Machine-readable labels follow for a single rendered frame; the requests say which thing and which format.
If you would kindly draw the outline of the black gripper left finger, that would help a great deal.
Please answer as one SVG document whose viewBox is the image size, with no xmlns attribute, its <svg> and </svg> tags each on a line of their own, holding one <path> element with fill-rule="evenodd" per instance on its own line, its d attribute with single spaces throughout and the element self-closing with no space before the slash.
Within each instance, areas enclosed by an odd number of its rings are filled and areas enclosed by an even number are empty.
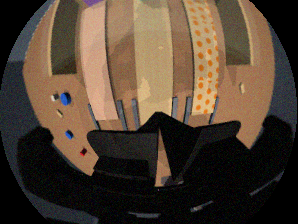
<svg viewBox="0 0 298 224">
<path fill-rule="evenodd" d="M 154 177 L 156 184 L 158 141 L 160 141 L 158 112 L 154 112 L 137 131 L 92 129 L 86 133 L 86 139 L 97 156 L 148 161 L 150 177 Z"/>
</svg>

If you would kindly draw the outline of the blue disc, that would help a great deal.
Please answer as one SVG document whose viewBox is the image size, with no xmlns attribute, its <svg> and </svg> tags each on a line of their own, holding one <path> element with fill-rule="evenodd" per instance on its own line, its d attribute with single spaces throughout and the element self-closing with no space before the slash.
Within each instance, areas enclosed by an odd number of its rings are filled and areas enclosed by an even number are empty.
<svg viewBox="0 0 298 224">
<path fill-rule="evenodd" d="M 72 131 L 65 131 L 65 135 L 67 135 L 67 137 L 69 137 L 69 139 L 72 140 L 72 137 L 73 137 Z"/>
<path fill-rule="evenodd" d="M 67 105 L 71 104 L 71 95 L 68 92 L 61 93 L 61 104 Z"/>
</svg>

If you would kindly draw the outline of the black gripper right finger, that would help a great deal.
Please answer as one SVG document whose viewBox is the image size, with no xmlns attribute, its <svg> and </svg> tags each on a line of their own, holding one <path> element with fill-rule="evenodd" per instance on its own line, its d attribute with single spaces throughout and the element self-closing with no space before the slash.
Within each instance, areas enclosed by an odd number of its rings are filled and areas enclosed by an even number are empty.
<svg viewBox="0 0 298 224">
<path fill-rule="evenodd" d="M 231 136 L 237 137 L 241 129 L 239 120 L 193 128 L 165 113 L 158 112 L 158 115 L 160 115 L 161 136 L 164 139 L 162 144 L 164 144 L 166 157 L 169 160 L 173 183 L 184 181 L 182 176 L 188 171 L 189 165 L 193 163 L 202 145 L 229 139 Z"/>
</svg>

